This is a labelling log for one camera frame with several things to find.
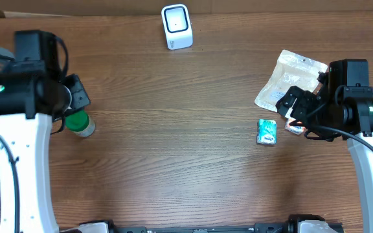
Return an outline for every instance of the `robotic arm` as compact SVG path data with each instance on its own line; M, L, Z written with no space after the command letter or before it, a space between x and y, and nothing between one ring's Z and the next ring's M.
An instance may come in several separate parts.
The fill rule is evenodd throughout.
M278 113L284 117L291 111L293 125L306 127L307 139L347 139L357 173L363 231L373 232L373 90L368 62L334 61L319 81L322 88L317 94L291 87L277 102Z
M65 50L62 70L57 42ZM16 61L0 73L0 232L55 233L48 157L52 123L62 119L61 131L65 117L90 100L79 77L67 76L68 53L60 38L38 30L16 32L15 48Z

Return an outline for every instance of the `green bottle cap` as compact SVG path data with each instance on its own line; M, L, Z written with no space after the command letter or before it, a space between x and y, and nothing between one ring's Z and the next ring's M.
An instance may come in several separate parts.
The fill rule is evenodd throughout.
M89 123L89 115L84 110L65 118L65 126L74 132L85 130L89 126Z

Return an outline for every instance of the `brown cardboard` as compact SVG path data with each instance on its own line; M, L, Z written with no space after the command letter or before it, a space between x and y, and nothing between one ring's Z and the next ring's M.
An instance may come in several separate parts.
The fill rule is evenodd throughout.
M185 4L191 14L373 10L373 0L0 0L0 9L66 16L121 16L160 14L164 6L175 3Z
M25 18L25 17L70 17L53 14L36 14L36 13L24 13L24 12L7 12L4 11L6 18Z

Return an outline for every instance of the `green container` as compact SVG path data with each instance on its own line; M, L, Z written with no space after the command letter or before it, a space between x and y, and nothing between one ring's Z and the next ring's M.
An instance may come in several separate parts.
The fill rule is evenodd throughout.
M80 137L88 137L96 129L95 123L84 110L66 117L65 126Z

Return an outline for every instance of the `wooden table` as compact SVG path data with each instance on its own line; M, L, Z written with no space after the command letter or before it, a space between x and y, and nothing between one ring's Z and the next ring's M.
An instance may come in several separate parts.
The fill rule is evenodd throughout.
M254 105L287 49L329 63L366 58L373 85L373 12L191 16L194 45L166 48L160 16L0 19L13 32L64 39L70 71L92 100L96 132L50 144L58 224L252 225L319 214L361 232L356 173L346 142L294 135ZM278 142L256 144L257 120L275 119Z

